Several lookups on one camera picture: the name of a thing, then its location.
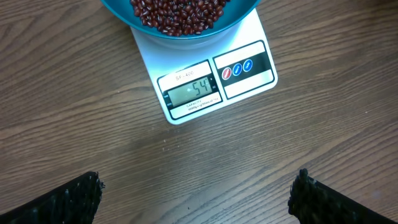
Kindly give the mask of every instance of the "red button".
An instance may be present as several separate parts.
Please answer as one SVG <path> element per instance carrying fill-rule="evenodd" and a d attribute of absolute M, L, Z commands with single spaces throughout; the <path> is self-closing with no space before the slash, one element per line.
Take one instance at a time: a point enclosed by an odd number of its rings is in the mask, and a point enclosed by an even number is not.
<path fill-rule="evenodd" d="M 231 75 L 232 75 L 232 70 L 230 68 L 225 68 L 222 75 L 223 80 L 229 79 Z"/>

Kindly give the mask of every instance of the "bowl rim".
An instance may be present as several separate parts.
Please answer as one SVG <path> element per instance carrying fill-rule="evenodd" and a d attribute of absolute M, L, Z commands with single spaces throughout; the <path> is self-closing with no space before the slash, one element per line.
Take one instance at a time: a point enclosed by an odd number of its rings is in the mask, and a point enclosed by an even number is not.
<path fill-rule="evenodd" d="M 170 40 L 192 40 L 192 39 L 201 39 L 201 38 L 205 38 L 205 37 L 209 37 L 211 35 L 215 35 L 215 34 L 219 34 L 220 32 L 223 32 L 224 30 L 227 30 L 229 28 L 231 28 L 232 26 L 234 26 L 235 24 L 237 24 L 238 22 L 240 22 L 243 18 L 245 18 L 250 12 L 253 11 L 253 9 L 255 7 L 257 7 L 257 5 L 260 3 L 261 0 L 257 0 L 252 7 L 250 7 L 250 9 L 241 17 L 237 18 L 234 22 L 230 23 L 228 26 L 225 26 L 224 28 L 218 30 L 218 31 L 214 31 L 211 32 L 209 34 L 205 34 L 205 35 L 189 35 L 189 36 L 180 36 L 180 37 L 174 37 L 174 36 L 167 36 L 164 34 L 159 33 L 153 33 L 153 32 L 149 32 L 148 30 L 145 30 L 142 28 L 142 26 L 137 26 L 131 22 L 129 22 L 127 19 L 123 18 L 123 16 L 121 16 L 120 14 L 118 14 L 115 10 L 113 10 L 113 8 L 111 6 L 109 6 L 109 4 L 106 2 L 106 0 L 101 0 L 101 2 L 104 4 L 105 7 L 107 7 L 116 17 L 118 17 L 120 20 L 122 20 L 123 22 L 125 22 L 127 25 L 129 25 L 130 27 L 133 27 L 141 32 L 144 32 L 146 34 L 152 35 L 154 37 L 160 37 L 160 38 L 165 38 L 165 39 L 170 39 Z"/>

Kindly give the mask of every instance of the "blue button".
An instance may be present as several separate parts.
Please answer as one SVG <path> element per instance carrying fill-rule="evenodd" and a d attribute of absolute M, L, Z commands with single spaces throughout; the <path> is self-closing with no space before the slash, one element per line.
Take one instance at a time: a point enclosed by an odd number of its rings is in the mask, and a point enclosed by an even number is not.
<path fill-rule="evenodd" d="M 248 72 L 251 70 L 251 68 L 253 67 L 253 61 L 250 59 L 247 59 L 244 63 L 243 63 L 243 70 L 245 72 Z"/>
<path fill-rule="evenodd" d="M 237 63 L 234 66 L 233 73 L 234 73 L 234 76 L 238 76 L 242 73 L 242 65 L 240 63 Z"/>

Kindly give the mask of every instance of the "digit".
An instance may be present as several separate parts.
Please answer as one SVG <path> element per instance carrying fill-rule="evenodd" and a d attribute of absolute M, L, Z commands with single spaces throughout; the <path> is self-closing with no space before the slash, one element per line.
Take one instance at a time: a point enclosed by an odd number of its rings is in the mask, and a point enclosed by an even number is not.
<path fill-rule="evenodd" d="M 196 83 L 198 83 L 198 82 L 192 83 L 192 87 L 193 87 L 194 90 L 198 90 L 197 96 L 199 96 L 199 95 L 200 95 L 200 90 L 199 90 L 199 88 L 196 88 L 196 87 L 195 87 L 195 84 L 196 84 Z"/>
<path fill-rule="evenodd" d="M 205 88 L 206 88 L 206 91 L 207 91 L 206 80 L 204 80 L 203 83 L 204 83 L 204 85 L 202 85 L 201 82 L 200 82 L 200 86 L 205 87 Z"/>

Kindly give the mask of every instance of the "brown wooden surface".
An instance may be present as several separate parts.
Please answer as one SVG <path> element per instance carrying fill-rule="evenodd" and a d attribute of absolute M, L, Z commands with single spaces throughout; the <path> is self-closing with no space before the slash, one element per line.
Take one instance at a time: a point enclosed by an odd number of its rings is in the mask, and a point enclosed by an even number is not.
<path fill-rule="evenodd" d="M 0 1 L 0 213 L 95 170 L 95 223 L 297 223 L 306 167 L 398 221 L 398 1 L 257 10 L 278 85 L 172 126 L 99 0 Z"/>

